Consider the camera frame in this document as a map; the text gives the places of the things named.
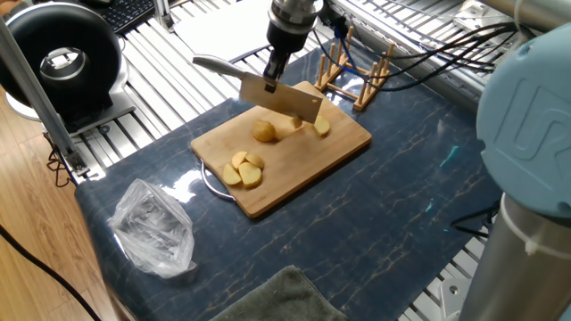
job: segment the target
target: knife handle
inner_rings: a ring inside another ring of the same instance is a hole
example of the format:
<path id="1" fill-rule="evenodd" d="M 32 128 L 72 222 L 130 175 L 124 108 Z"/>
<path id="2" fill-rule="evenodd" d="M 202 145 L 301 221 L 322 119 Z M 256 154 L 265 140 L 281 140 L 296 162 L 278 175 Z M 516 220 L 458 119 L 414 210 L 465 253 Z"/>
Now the knife handle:
<path id="1" fill-rule="evenodd" d="M 193 58 L 193 63 L 203 66 L 208 70 L 218 72 L 224 75 L 243 78 L 246 72 L 230 62 L 208 54 L 198 54 Z"/>

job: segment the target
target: keyboard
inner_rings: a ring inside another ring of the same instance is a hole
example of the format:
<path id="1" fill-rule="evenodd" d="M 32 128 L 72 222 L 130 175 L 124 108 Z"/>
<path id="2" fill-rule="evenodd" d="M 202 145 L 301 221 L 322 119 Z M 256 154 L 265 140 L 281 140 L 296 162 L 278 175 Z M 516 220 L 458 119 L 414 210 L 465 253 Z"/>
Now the keyboard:
<path id="1" fill-rule="evenodd" d="M 153 0 L 115 0 L 104 9 L 97 10 L 116 34 L 124 34 L 154 13 Z"/>

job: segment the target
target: potato slice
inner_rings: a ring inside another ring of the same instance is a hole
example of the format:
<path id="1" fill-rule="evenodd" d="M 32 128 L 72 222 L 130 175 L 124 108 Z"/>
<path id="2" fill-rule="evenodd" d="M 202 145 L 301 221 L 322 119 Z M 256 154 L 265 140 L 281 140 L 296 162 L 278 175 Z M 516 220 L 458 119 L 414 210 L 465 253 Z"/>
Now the potato slice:
<path id="1" fill-rule="evenodd" d="M 301 126 L 303 126 L 303 120 L 298 119 L 297 117 L 293 117 L 292 118 L 292 125 L 294 125 L 294 127 L 296 129 L 300 128 Z"/>
<path id="2" fill-rule="evenodd" d="M 276 128 L 268 121 L 258 120 L 253 124 L 252 136 L 259 142 L 269 143 L 276 139 Z"/>
<path id="3" fill-rule="evenodd" d="M 330 126 L 327 119 L 324 119 L 323 116 L 318 115 L 317 119 L 315 119 L 315 124 L 313 124 L 313 128 L 315 128 L 315 131 L 318 132 L 319 136 L 324 136 L 329 132 Z"/>
<path id="4" fill-rule="evenodd" d="M 245 188 L 255 187 L 261 182 L 261 169 L 249 162 L 240 164 L 238 172 Z"/>
<path id="5" fill-rule="evenodd" d="M 235 170 L 238 170 L 238 166 L 244 162 L 247 153 L 248 152 L 237 152 L 232 156 L 232 166 L 234 166 Z"/>
<path id="6" fill-rule="evenodd" d="M 230 164 L 226 164 L 226 166 L 224 166 L 224 172 L 222 172 L 222 180 L 228 185 L 236 185 L 242 182 L 242 178 Z"/>
<path id="7" fill-rule="evenodd" d="M 260 169 L 264 169 L 264 160 L 260 156 L 249 153 L 246 155 L 246 160 L 251 162 L 253 165 L 256 165 Z"/>

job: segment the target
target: blue marble table surface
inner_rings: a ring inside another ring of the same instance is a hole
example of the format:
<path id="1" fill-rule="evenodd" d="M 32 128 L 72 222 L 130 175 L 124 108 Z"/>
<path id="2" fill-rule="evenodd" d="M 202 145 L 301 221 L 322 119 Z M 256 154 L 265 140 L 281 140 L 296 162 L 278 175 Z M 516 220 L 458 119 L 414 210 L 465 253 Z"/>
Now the blue marble table surface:
<path id="1" fill-rule="evenodd" d="M 315 82 L 319 51 L 290 65 L 287 84 Z M 378 59 L 354 53 L 363 67 Z M 391 78 L 387 86 L 411 79 Z M 344 72 L 336 85 L 359 94 Z M 83 212 L 104 281 L 140 320 L 209 320 L 295 265 L 350 320 L 394 321 L 468 241 L 450 222 L 501 196 L 476 140 L 475 115 L 424 86 L 382 93 L 359 113 L 327 97 L 372 136 L 369 147 L 259 219 L 213 195 L 188 148 L 198 136 L 252 106 L 228 100 L 81 184 Z M 163 280 L 133 267 L 107 219 L 134 179 L 160 186 L 194 226 L 191 273 Z M 221 187 L 216 177 L 209 180 Z"/>

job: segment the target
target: gray towel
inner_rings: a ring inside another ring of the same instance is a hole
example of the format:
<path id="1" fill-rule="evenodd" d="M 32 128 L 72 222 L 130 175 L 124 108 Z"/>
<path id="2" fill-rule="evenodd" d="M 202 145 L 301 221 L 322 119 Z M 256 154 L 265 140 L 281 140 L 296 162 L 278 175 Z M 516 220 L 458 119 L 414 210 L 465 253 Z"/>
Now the gray towel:
<path id="1" fill-rule="evenodd" d="M 211 321 L 346 321 L 302 271 L 283 268 Z"/>

